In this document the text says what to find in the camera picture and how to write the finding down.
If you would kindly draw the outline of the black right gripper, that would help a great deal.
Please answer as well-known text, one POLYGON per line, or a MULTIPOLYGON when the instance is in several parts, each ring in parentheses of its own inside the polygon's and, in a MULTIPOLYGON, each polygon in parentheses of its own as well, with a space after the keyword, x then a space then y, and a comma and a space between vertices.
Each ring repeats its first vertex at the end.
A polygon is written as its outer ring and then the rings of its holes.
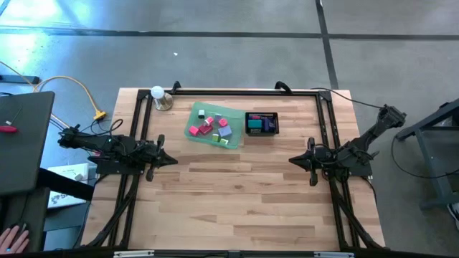
MULTIPOLYGON (((311 171, 311 178, 310 178, 310 185, 315 186, 318 183, 318 175, 316 173, 317 168, 322 168, 322 163, 324 163, 328 158, 328 148, 326 145, 321 143, 316 144, 314 138, 308 139, 308 150, 311 152, 310 158, 310 171, 311 171)), ((308 159, 308 151, 299 156, 295 156, 290 158, 289 162, 297 165, 302 169, 309 169, 309 160, 308 159)))

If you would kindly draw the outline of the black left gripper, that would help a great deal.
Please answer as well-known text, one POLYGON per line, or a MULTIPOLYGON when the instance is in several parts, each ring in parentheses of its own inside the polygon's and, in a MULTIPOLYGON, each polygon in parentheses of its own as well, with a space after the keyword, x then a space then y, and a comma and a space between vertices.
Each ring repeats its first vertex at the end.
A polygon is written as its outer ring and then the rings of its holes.
MULTIPOLYGON (((142 174, 146 175, 147 181, 153 180, 154 168, 160 167, 161 152, 163 150, 164 141, 165 136, 163 134, 160 134, 156 142, 140 140, 138 143, 138 167, 145 168, 146 166, 148 166, 148 169, 142 172, 142 174)), ((167 154, 165 151, 163 151, 163 155, 166 161, 162 161, 161 167, 178 164, 178 161, 169 154, 167 154)))

